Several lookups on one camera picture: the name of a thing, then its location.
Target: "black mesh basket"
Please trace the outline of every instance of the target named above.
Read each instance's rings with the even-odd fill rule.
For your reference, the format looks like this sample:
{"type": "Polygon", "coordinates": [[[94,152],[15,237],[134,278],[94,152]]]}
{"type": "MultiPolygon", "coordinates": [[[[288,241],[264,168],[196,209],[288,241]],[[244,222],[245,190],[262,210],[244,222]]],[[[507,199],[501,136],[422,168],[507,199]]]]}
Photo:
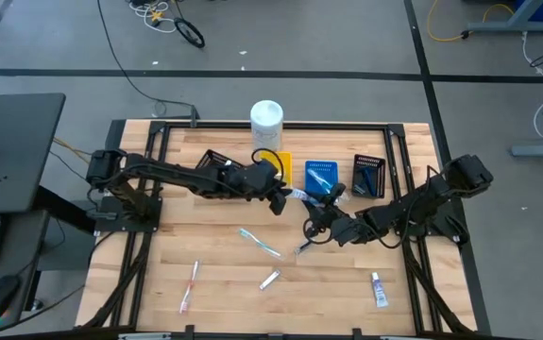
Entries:
{"type": "Polygon", "coordinates": [[[206,166],[206,165],[211,165],[211,164],[225,165],[227,163],[227,161],[231,161],[231,163],[233,165],[235,165],[235,167],[237,167],[237,168],[244,167],[239,162],[234,161],[229,157],[223,156],[220,153],[209,149],[208,151],[206,151],[204,156],[202,156],[202,159],[199,160],[199,162],[197,163],[197,166],[195,168],[200,168],[200,167],[203,167],[203,166],[206,166]]]}
{"type": "Polygon", "coordinates": [[[355,155],[351,186],[353,195],[367,198],[383,198],[385,164],[386,161],[383,159],[355,155]]]}

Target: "yellow cable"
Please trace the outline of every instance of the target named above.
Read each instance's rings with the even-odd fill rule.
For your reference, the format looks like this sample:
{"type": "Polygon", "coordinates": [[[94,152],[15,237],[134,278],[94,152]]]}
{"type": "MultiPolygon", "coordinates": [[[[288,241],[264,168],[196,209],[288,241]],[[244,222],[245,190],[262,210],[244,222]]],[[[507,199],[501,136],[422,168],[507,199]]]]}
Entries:
{"type": "MultiPolygon", "coordinates": [[[[434,8],[437,6],[437,2],[439,2],[439,0],[434,0],[433,5],[431,6],[431,10],[429,10],[429,15],[426,18],[426,31],[429,34],[429,37],[431,37],[431,39],[433,39],[436,42],[442,42],[442,43],[455,42],[455,41],[463,39],[464,35],[462,35],[462,34],[460,34],[457,37],[451,37],[451,38],[437,38],[437,37],[435,37],[433,35],[433,33],[431,32],[431,17],[433,16],[433,11],[434,11],[434,8]]],[[[489,15],[489,12],[491,11],[491,9],[494,9],[494,8],[503,8],[503,9],[508,10],[510,12],[510,14],[515,15],[515,12],[511,8],[509,8],[508,6],[506,6],[504,4],[496,4],[496,5],[493,5],[493,6],[489,7],[485,11],[485,13],[483,15],[483,22],[485,22],[487,20],[487,15],[489,15]]]]}
{"type": "Polygon", "coordinates": [[[85,163],[87,164],[89,163],[89,160],[82,155],[82,154],[87,154],[87,152],[75,149],[71,145],[65,143],[62,139],[57,138],[57,137],[53,138],[53,142],[55,142],[57,145],[63,146],[67,148],[68,150],[72,151],[76,156],[78,156],[85,163]]]}

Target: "computer mouse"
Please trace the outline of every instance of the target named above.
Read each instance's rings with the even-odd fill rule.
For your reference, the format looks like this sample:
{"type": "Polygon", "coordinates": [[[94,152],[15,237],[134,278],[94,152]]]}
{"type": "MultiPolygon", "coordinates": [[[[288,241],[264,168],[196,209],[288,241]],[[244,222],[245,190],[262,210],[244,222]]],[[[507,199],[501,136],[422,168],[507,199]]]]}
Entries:
{"type": "Polygon", "coordinates": [[[15,298],[20,283],[19,277],[16,275],[6,275],[0,278],[0,316],[15,298]]]}

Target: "wooden table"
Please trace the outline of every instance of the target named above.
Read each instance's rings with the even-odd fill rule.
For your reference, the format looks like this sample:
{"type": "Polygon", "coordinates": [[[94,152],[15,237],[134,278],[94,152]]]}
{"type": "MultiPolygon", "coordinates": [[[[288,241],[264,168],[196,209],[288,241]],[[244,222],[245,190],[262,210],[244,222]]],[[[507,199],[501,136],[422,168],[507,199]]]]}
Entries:
{"type": "MultiPolygon", "coordinates": [[[[148,120],[126,121],[120,147],[143,153],[149,124],[148,120]]],[[[433,138],[427,124],[404,124],[404,128],[415,183],[421,185],[428,164],[438,169],[433,138]]],[[[306,160],[337,161],[339,179],[350,187],[355,153],[386,159],[380,132],[285,129],[282,143],[283,150],[292,153],[298,188],[303,187],[306,160]]],[[[401,192],[407,193],[395,139],[393,144],[401,192]]],[[[209,148],[251,163],[250,131],[226,128],[173,128],[166,161],[194,167],[209,148]]],[[[157,141],[154,153],[159,149],[157,141]]],[[[384,199],[354,197],[343,209],[353,213],[388,204],[393,198],[388,175],[386,185],[384,199]]],[[[170,185],[163,186],[161,195],[161,225],[149,253],[139,331],[183,332],[186,325],[194,324],[196,332],[351,334],[353,328],[361,328],[363,334],[415,333],[399,249],[390,250],[378,242],[344,247],[330,243],[296,257],[293,251],[303,241],[301,226],[308,217],[297,200],[289,200],[283,214],[275,216],[267,208],[268,202],[207,200],[170,185]],[[242,238],[239,228],[251,231],[286,259],[269,256],[242,238]],[[195,260],[200,260],[201,266],[189,312],[179,314],[195,260]],[[276,268],[281,270],[280,278],[261,291],[259,284],[276,268]],[[378,272],[383,282],[387,308],[376,307],[372,272],[378,272]]],[[[116,285],[125,240],[126,234],[117,233],[94,254],[77,324],[90,319],[116,285]]],[[[397,240],[393,233],[386,237],[390,244],[397,240]]],[[[427,238],[427,245],[437,290],[463,323],[475,329],[458,248],[442,237],[427,238]]],[[[419,285],[418,291],[429,330],[426,295],[419,285]]],[[[122,315],[125,322],[127,305],[122,315]]]]}

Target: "white container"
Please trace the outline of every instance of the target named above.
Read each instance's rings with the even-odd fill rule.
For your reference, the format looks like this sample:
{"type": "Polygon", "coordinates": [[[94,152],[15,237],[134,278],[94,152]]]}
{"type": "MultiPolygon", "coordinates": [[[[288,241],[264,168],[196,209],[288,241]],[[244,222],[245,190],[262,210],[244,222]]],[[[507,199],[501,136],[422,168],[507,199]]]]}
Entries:
{"type": "Polygon", "coordinates": [[[273,100],[262,100],[250,110],[252,142],[254,148],[266,147],[273,151],[281,148],[283,109],[273,100]]]}

